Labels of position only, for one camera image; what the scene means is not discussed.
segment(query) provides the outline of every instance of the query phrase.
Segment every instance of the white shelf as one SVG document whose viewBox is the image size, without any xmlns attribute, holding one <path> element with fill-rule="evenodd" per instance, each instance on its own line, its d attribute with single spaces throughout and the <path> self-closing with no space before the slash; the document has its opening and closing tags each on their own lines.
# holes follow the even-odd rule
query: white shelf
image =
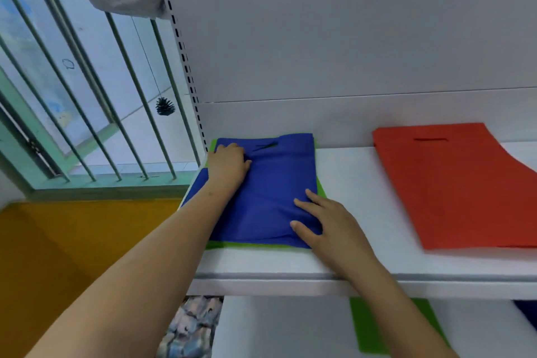
<svg viewBox="0 0 537 358">
<path fill-rule="evenodd" d="M 505 143 L 537 170 L 537 142 Z M 329 198 L 359 221 L 375 253 L 413 297 L 537 298 L 537 249 L 425 252 L 374 148 L 320 149 L 317 173 Z M 190 294 L 352 295 L 310 250 L 205 252 Z"/>
<path fill-rule="evenodd" d="M 527 358 L 537 332 L 509 301 L 432 300 L 446 338 L 461 357 Z M 344 297 L 226 297 L 213 358 L 360 354 Z"/>
</svg>

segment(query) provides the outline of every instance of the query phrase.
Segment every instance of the person's left hand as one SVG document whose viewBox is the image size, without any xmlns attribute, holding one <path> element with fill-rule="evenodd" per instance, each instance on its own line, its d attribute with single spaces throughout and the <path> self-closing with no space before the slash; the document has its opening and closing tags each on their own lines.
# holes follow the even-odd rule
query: person's left hand
<svg viewBox="0 0 537 358">
<path fill-rule="evenodd" d="M 207 164 L 209 182 L 235 192 L 246 177 L 252 161 L 244 161 L 244 148 L 232 143 L 228 147 L 219 145 L 215 153 L 209 152 Z"/>
</svg>

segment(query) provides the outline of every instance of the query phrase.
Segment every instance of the navy fabric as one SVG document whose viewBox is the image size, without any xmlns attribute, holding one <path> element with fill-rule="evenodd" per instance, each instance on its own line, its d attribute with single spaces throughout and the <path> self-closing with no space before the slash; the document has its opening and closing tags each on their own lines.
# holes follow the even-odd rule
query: navy fabric
<svg viewBox="0 0 537 358">
<path fill-rule="evenodd" d="M 513 300 L 513 302 L 537 330 L 537 300 Z"/>
<path fill-rule="evenodd" d="M 298 133 L 270 139 L 218 139 L 216 146 L 237 143 L 244 147 L 250 171 L 215 226 L 211 240 L 308 246 L 289 222 L 296 219 L 320 234 L 320 222 L 298 208 L 293 199 L 309 199 L 305 189 L 317 192 L 313 135 Z M 208 180 L 206 168 L 185 197 L 186 204 Z"/>
</svg>

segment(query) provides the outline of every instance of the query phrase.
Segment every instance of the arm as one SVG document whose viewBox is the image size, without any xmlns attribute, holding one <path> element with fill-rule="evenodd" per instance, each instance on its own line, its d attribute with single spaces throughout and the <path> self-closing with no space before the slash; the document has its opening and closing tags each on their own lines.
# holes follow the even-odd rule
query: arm
<svg viewBox="0 0 537 358">
<path fill-rule="evenodd" d="M 323 233 L 316 235 L 298 221 L 292 221 L 293 230 L 364 298 L 393 358 L 456 358 L 377 260 L 356 219 L 338 202 L 306 194 L 312 203 L 296 199 L 295 204 L 319 219 Z"/>
<path fill-rule="evenodd" d="M 209 153 L 209 180 L 56 320 L 27 358 L 151 358 L 181 305 L 214 225 L 250 167 L 236 144 Z"/>
</svg>

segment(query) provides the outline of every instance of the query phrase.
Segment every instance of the metal railing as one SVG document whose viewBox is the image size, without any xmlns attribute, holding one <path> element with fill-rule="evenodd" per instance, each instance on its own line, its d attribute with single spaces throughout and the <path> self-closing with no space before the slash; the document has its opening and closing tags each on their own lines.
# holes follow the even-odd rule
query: metal railing
<svg viewBox="0 0 537 358">
<path fill-rule="evenodd" d="M 46 58 L 46 61 L 50 65 L 51 69 L 54 71 L 54 74 L 56 75 L 58 81 L 61 83 L 61 86 L 64 88 L 65 92 L 69 96 L 69 99 L 72 101 L 74 107 L 76 108 L 76 111 L 79 113 L 79 115 L 82 118 L 84 124 L 86 125 L 86 127 L 90 131 L 91 136 L 94 138 L 94 140 L 97 143 L 98 147 L 100 148 L 100 150 L 104 154 L 106 160 L 110 164 L 112 170 L 114 171 L 115 175 L 117 176 L 117 180 L 121 181 L 123 179 L 123 176 L 121 175 L 120 171 L 118 170 L 117 165 L 112 160 L 109 152 L 107 151 L 105 145 L 103 144 L 103 141 L 100 139 L 100 137 L 98 136 L 98 134 L 95 131 L 94 127 L 90 123 L 90 121 L 88 119 L 88 116 L 86 115 L 82 105 L 78 102 L 75 94 L 72 92 L 70 85 L 67 83 L 67 81 L 64 78 L 64 76 L 62 75 L 61 71 L 58 69 L 58 67 L 57 67 L 52 55 L 50 54 L 50 51 L 47 49 L 47 46 L 45 45 L 44 41 L 40 37 L 40 35 L 39 35 L 37 29 L 35 28 L 34 24 L 32 23 L 32 21 L 30 20 L 30 18 L 26 14 L 26 12 L 25 12 L 23 6 L 21 5 L 21 3 L 19 2 L 19 0 L 11 0 L 11 1 L 15 5 L 15 7 L 17 9 L 17 12 L 19 13 L 21 18 L 23 19 L 25 26 L 30 30 L 30 33 L 32 34 L 33 38 L 35 39 L 36 43 L 38 44 L 39 49 L 41 50 L 41 52 L 43 53 L 44 57 Z M 91 62 L 90 62 L 90 60 L 88 58 L 88 55 L 84 50 L 84 46 L 82 45 L 82 43 L 78 39 L 77 34 L 76 34 L 76 32 L 75 32 L 75 30 L 74 30 L 74 28 L 73 28 L 68 16 L 67 16 L 64 8 L 62 7 L 62 4 L 61 4 L 60 0 L 44 0 L 44 1 L 46 2 L 47 7 L 50 10 L 50 12 L 51 12 L 51 14 L 52 14 L 52 16 L 53 16 L 58 28 L 60 29 L 61 34 L 63 35 L 65 41 L 67 42 L 69 48 L 71 49 L 72 54 L 74 55 L 77 63 L 79 64 L 79 66 L 80 66 L 80 68 L 82 70 L 82 73 L 84 74 L 84 77 L 86 78 L 86 80 L 88 82 L 88 85 L 90 86 L 91 90 L 93 91 L 94 95 L 96 96 L 98 102 L 103 107 L 105 115 L 108 117 L 109 120 L 111 120 L 114 124 L 117 125 L 117 128 L 122 133 L 122 135 L 123 135 L 128 147 L 129 147 L 129 149 L 131 150 L 132 155 L 136 159 L 136 163 L 140 167 L 140 170 L 141 170 L 141 172 L 143 174 L 143 177 L 146 180 L 149 179 L 149 174 L 146 171 L 146 169 L 144 167 L 144 164 L 143 164 L 140 156 L 138 155 L 138 153 L 137 153 L 137 151 L 136 151 L 136 149 L 135 149 L 135 147 L 134 147 L 134 145 L 133 145 L 133 143 L 131 141 L 130 136 L 128 135 L 127 131 L 125 130 L 125 128 L 123 126 L 123 123 L 122 123 L 119 115 L 117 114 L 117 110 L 114 108 L 114 105 L 113 105 L 113 103 L 111 101 L 111 98 L 109 97 L 108 93 L 106 92 L 105 88 L 103 87 L 103 85 L 102 85 L 102 83 L 101 83 L 101 81 L 99 79 L 99 76 L 97 75 L 97 72 L 93 68 L 93 66 L 92 66 L 92 64 L 91 64 Z M 164 158 L 166 160 L 166 163 L 167 163 L 167 165 L 169 167 L 171 176 L 172 176 L 173 179 L 176 179 L 177 174 L 176 174 L 176 171 L 175 171 L 174 166 L 172 164 L 171 158 L 170 158 L 169 153 L 168 153 L 168 151 L 166 149 L 166 146 L 164 144 L 164 141 L 163 141 L 163 138 L 161 136 L 161 133 L 158 130 L 158 127 L 157 127 L 157 124 L 155 122 L 154 116 L 153 116 L 153 114 L 151 112 L 151 109 L 149 107 L 148 101 L 147 101 L 147 99 L 146 99 L 146 97 L 144 95 L 144 92 L 142 90 L 142 86 L 140 85 L 138 77 L 136 76 L 136 72 L 135 72 L 135 70 L 133 68 L 133 65 L 131 63 L 131 60 L 129 58 L 129 55 L 128 55 L 128 52 L 127 52 L 127 50 L 125 48 L 123 40 L 121 39 L 120 34 L 119 34 L 118 30 L 117 30 L 117 26 L 116 26 L 116 23 L 114 22 L 114 18 L 112 16 L 112 14 L 110 14 L 110 13 L 105 13 L 105 15 L 106 15 L 106 18 L 107 18 L 108 23 L 110 25 L 110 28 L 112 30 L 112 33 L 113 33 L 113 35 L 115 37 L 117 46 L 119 47 L 121 55 L 123 56 L 124 63 L 127 66 L 127 69 L 128 69 L 129 74 L 131 76 L 131 80 L 132 80 L 132 82 L 133 82 L 133 84 L 135 86 L 136 91 L 138 92 L 138 96 L 140 97 L 140 100 L 142 101 L 142 106 L 144 108 L 144 111 L 145 111 L 148 119 L 149 119 L 149 123 L 151 124 L 151 128 L 153 130 L 153 133 L 154 133 L 154 135 L 155 135 L 155 137 L 156 137 L 156 139 L 158 141 L 160 149 L 161 149 L 161 151 L 162 151 L 162 153 L 164 155 Z M 178 106 L 179 112 L 181 114 L 181 118 L 182 118 L 183 123 L 185 125 L 185 129 L 186 129 L 186 132 L 188 134 L 190 144 L 192 146 L 192 151 L 193 151 L 194 156 L 196 158 L 196 162 L 199 165 L 200 164 L 200 159 L 199 159 L 198 153 L 196 151 L 196 146 L 194 144 L 194 138 L 193 138 L 192 133 L 191 133 L 190 128 L 189 128 L 189 122 L 188 122 L 185 110 L 183 108 L 183 105 L 182 105 L 182 102 L 181 102 L 181 99 L 180 99 L 180 94 L 179 94 L 177 85 L 176 85 L 175 80 L 173 78 L 173 74 L 172 74 L 172 71 L 171 71 L 171 66 L 170 66 L 170 63 L 168 61 L 168 57 L 166 55 L 165 49 L 164 49 L 162 39 L 161 39 L 161 36 L 159 34 L 159 31 L 158 31 L 157 24 L 156 24 L 156 22 L 154 20 L 151 20 L 151 26 L 152 26 L 152 29 L 154 31 L 155 39 L 157 41 L 157 44 L 158 44 L 158 47 L 159 47 L 159 50 L 160 50 L 160 53 L 161 53 L 165 68 L 166 68 L 166 72 L 167 72 L 167 75 L 168 75 L 168 78 L 169 78 L 169 81 L 170 81 L 170 85 L 171 85 L 173 94 L 174 94 L 175 99 L 177 101 L 177 106 Z M 41 107 L 43 108 L 43 110 L 45 111 L 47 116 L 50 118 L 50 120 L 52 121 L 54 126 L 57 128 L 57 130 L 59 131 L 60 135 L 62 136 L 62 138 L 65 140 L 65 142 L 69 146 L 70 150 L 72 151 L 74 156 L 79 161 L 80 165 L 87 172 L 88 176 L 90 176 L 90 179 L 92 181 L 94 181 L 94 182 L 97 181 L 97 177 L 91 171 L 91 169 L 87 165 L 87 163 L 84 161 L 84 158 L 83 158 L 84 156 L 82 156 L 80 154 L 80 152 L 77 150 L 76 145 L 73 143 L 73 141 L 68 136 L 65 128 L 59 123 L 59 121 L 57 120 L 57 118 L 53 114 L 52 110 L 50 110 L 49 106 L 45 102 L 45 99 L 42 96 L 42 94 L 40 93 L 39 89 L 34 85 L 34 83 L 30 79 L 28 74 L 26 73 L 26 71 L 23 68 L 23 66 L 21 65 L 21 63 L 18 62 L 16 56 L 12 53 L 12 51 L 10 51 L 10 49 L 8 47 L 8 43 L 6 43 L 6 41 L 4 40 L 4 38 L 1 35 L 0 35 L 0 48 L 4 51 L 4 53 L 6 54 L 6 56 L 9 59 L 10 63 L 17 70 L 18 74 L 23 79 L 24 83 L 28 86 L 28 88 L 31 91 L 31 93 L 33 94 L 33 96 L 37 99 L 38 103 L 41 105 Z M 71 180 L 70 176 L 68 175 L 68 172 L 66 172 L 66 171 L 62 171 L 61 175 L 63 176 L 63 178 L 66 181 L 69 182 Z"/>
</svg>

